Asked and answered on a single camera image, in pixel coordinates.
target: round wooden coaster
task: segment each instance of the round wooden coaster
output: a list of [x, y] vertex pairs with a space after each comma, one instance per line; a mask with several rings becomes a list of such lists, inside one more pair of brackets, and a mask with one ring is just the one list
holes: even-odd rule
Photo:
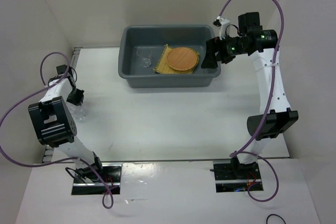
[[198, 63], [197, 53], [186, 47], [177, 47], [167, 55], [168, 65], [178, 71], [186, 71], [194, 68]]

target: black wire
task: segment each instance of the black wire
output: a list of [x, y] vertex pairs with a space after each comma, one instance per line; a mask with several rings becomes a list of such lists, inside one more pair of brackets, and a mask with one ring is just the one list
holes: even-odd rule
[[77, 82], [77, 78], [78, 78], [77, 72], [76, 72], [76, 70], [73, 67], [70, 67], [70, 68], [75, 72], [75, 74], [76, 74], [75, 82]]
[[84, 179], [82, 179], [82, 177], [80, 176], [80, 174], [76, 170], [74, 170], [74, 169], [72, 169], [70, 167], [65, 167], [65, 171], [70, 175], [71, 178], [73, 178], [73, 179], [79, 179], [84, 184], [86, 184], [86, 182], [84, 181]]
[[279, 217], [279, 218], [284, 222], [284, 224], [286, 224], [285, 220], [284, 220], [281, 216], [276, 215], [276, 214], [270, 214], [269, 216], [267, 216], [267, 218], [266, 218], [266, 224], [268, 224], [268, 219], [269, 219], [269, 217], [271, 217], [271, 216]]
[[228, 35], [227, 35], [227, 28], [228, 28], [229, 26], [234, 26], [234, 27], [237, 29], [237, 34], [240, 35], [238, 26], [236, 26], [236, 25], [234, 25], [234, 24], [230, 24], [230, 25], [228, 25], [228, 26], [225, 28], [225, 37], [228, 36]]

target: gray bin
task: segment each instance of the gray bin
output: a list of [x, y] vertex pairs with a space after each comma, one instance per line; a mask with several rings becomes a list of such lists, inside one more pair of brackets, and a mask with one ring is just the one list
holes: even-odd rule
[[[217, 69], [202, 69], [205, 42], [214, 38], [211, 27], [205, 25], [166, 25], [166, 26], [129, 26], [124, 30], [121, 39], [118, 73], [126, 79], [132, 88], [181, 88], [206, 87], [214, 77], [221, 73]], [[164, 49], [170, 47], [189, 47], [199, 52], [199, 63], [191, 74], [159, 74], [154, 72]], [[137, 47], [150, 47], [152, 64], [144, 68], [137, 56]]]

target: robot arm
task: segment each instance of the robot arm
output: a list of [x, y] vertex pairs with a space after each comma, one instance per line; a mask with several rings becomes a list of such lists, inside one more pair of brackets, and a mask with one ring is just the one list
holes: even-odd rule
[[[49, 80], [53, 84], [60, 79], [66, 66], [57, 67], [58, 76]], [[84, 91], [76, 88], [71, 73], [59, 84], [50, 88], [45, 96], [28, 107], [38, 140], [42, 145], [57, 148], [69, 157], [82, 158], [101, 174], [102, 164], [94, 152], [88, 150], [76, 137], [77, 128], [71, 112], [81, 108]], [[82, 178], [97, 180], [94, 173], [80, 160], [73, 161]]]
[[[256, 139], [251, 143], [247, 151], [259, 155], [265, 145], [272, 138], [286, 131], [298, 119], [298, 112], [292, 111], [287, 101], [282, 84], [279, 67], [279, 52], [277, 52], [276, 62], [272, 62], [276, 43], [277, 33], [274, 30], [263, 30], [260, 25], [259, 13], [246, 13], [238, 17], [239, 36], [225, 39], [213, 38], [206, 42], [206, 56], [201, 65], [202, 68], [217, 68], [217, 61], [229, 63], [236, 55], [248, 54], [255, 68], [260, 92], [260, 113], [261, 115], [250, 116], [247, 119], [247, 128], [252, 136], [258, 127], [271, 88], [272, 66], [276, 68], [275, 85], [273, 98], [266, 116], [266, 120], [259, 131]], [[214, 25], [229, 25], [229, 22], [217, 20]], [[252, 164], [257, 160], [256, 156], [245, 155], [239, 157], [242, 164]]]

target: transparent cup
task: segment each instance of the transparent cup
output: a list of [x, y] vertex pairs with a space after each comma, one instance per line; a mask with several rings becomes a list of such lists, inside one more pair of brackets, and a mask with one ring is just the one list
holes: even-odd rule
[[144, 68], [152, 64], [152, 50], [148, 47], [138, 47], [136, 55], [140, 58], [140, 65]]

